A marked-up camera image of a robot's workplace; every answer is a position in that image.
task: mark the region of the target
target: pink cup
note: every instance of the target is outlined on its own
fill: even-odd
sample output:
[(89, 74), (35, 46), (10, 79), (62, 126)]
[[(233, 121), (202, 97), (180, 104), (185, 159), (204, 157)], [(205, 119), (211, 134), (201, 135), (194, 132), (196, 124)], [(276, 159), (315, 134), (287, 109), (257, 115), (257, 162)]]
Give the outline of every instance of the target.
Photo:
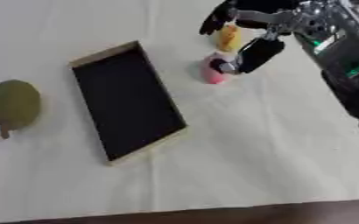
[(209, 84), (219, 84), (225, 81), (228, 77), (226, 73), (219, 73), (209, 66), (209, 63), (214, 59), (223, 59), (223, 55), (218, 52), (213, 53), (212, 55), (206, 57), (202, 61), (201, 65), (201, 75), (204, 80)]

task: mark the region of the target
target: white tablecloth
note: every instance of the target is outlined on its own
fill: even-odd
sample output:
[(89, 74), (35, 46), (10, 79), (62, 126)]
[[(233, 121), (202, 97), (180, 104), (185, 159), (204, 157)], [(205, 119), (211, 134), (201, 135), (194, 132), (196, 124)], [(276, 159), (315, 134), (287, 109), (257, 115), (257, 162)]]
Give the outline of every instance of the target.
[[(0, 139), (0, 221), (359, 199), (358, 121), (293, 38), (255, 73), (201, 81), (214, 47), (198, 29), (219, 2), (0, 0), (0, 81), (44, 99)], [(135, 39), (189, 130), (109, 167), (67, 62)]]

